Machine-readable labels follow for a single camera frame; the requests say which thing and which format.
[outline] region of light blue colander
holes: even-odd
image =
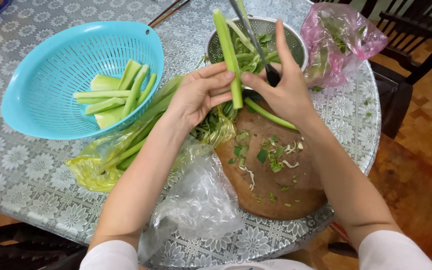
[[[96,74],[121,77],[126,62],[149,64],[156,82],[148,98],[126,118],[100,130],[94,116],[73,93],[89,91]],[[163,74],[161,40],[149,26],[135,21],[91,22],[64,30],[34,48],[19,64],[4,94],[4,121],[23,134],[70,140],[122,130],[146,110]]]

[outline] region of round table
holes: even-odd
[[[311,2],[245,1],[249,14],[282,18],[299,29]],[[0,212],[79,243],[89,243],[106,194],[78,187],[63,161],[91,138],[57,141],[20,134],[4,123],[1,99],[15,68],[41,41],[66,28],[108,20],[148,23],[170,0],[14,0],[0,14]],[[162,83],[194,70],[213,29],[212,10],[235,17],[229,2],[191,0],[156,28],[163,43]],[[373,72],[366,61],[349,84],[311,94],[315,108],[349,155],[368,174],[381,131]],[[247,225],[219,239],[186,240],[177,232],[155,254],[154,269],[196,269],[234,261],[262,261],[299,249],[333,219],[331,206],[293,221],[239,212]]]

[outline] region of stainless steel colander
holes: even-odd
[[[269,43],[269,49],[271,51],[275,51],[276,50],[276,32],[275,32],[276,20],[272,18],[256,17],[252,15],[248,15],[248,17],[249,17],[249,24],[251,25],[251,28],[253,29],[255,34],[267,33],[273,35],[273,40],[271,40],[271,42]],[[239,18],[233,18],[231,20],[235,22],[238,28],[243,28],[243,24],[240,22]],[[283,23],[283,26],[284,26],[284,34],[286,36],[286,42],[287,45],[289,46],[289,50],[291,51],[294,60],[299,65],[301,70],[304,70],[304,68],[306,68],[306,65],[308,64],[308,49],[304,45],[303,38],[291,26],[287,25],[286,23]],[[223,53],[221,50],[221,45],[219,44],[216,28],[214,28],[213,31],[211,31],[208,38],[206,39],[204,52],[208,56],[210,63],[214,63],[217,56]]]

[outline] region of finger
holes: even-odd
[[[283,76],[283,66],[281,64],[272,62],[271,65],[276,69],[280,76]],[[266,81],[268,79],[266,76],[266,69],[261,70],[258,77]]]
[[[231,95],[231,92],[224,93],[221,95],[215,95],[212,98],[209,99],[209,103],[211,104],[211,107],[218,106],[219,104],[230,101],[233,99],[233,96]]]
[[[230,85],[233,79],[234,72],[226,71],[207,79],[199,79],[196,81],[196,83],[199,84],[199,89],[208,92],[209,90],[221,89]]]
[[[283,71],[291,72],[298,64],[295,62],[290,48],[286,43],[283,20],[281,19],[276,22],[276,50],[279,55],[279,60],[281,60],[281,64],[283,65]]]
[[[229,90],[231,90],[231,86],[230,85],[227,85],[227,86],[225,86],[223,88],[212,89],[212,90],[209,90],[209,96],[210,97],[214,97],[214,96],[217,96],[217,95],[221,95],[221,94],[223,94],[225,92],[228,92]]]
[[[241,81],[243,81],[245,85],[254,89],[256,92],[260,93],[262,96],[273,90],[273,87],[267,84],[264,79],[250,72],[244,72],[241,76]]]
[[[225,62],[211,64],[211,65],[203,67],[201,69],[192,71],[188,75],[191,75],[192,77],[194,77],[196,79],[201,79],[201,78],[206,79],[206,78],[214,76],[218,73],[221,73],[223,71],[226,71],[226,63]]]

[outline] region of wooden cutting board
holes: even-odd
[[[274,114],[266,101],[261,101],[259,104]],[[218,146],[215,151],[221,160],[224,173],[236,190],[239,206],[242,209],[262,218],[285,221],[305,217],[327,202],[319,175],[311,163],[311,149],[302,140],[299,132],[282,127],[258,113],[250,113],[246,107],[239,110],[236,127],[238,130],[245,129],[251,132],[249,149],[243,156],[246,157],[244,165],[254,172],[255,185],[252,191],[249,189],[252,183],[250,174],[241,170],[238,162],[228,164],[231,158],[236,159],[234,156],[235,140],[232,139]],[[291,165],[298,162],[298,167],[290,169],[285,165],[285,168],[274,173],[268,166],[268,159],[262,164],[256,158],[262,142],[273,135],[279,138],[276,144],[284,147],[288,144],[294,145],[294,141],[302,142],[303,150],[288,155],[283,154],[278,159],[279,162],[286,160]],[[273,193],[276,202],[269,199],[270,193]],[[261,202],[258,203],[255,197],[261,197]]]

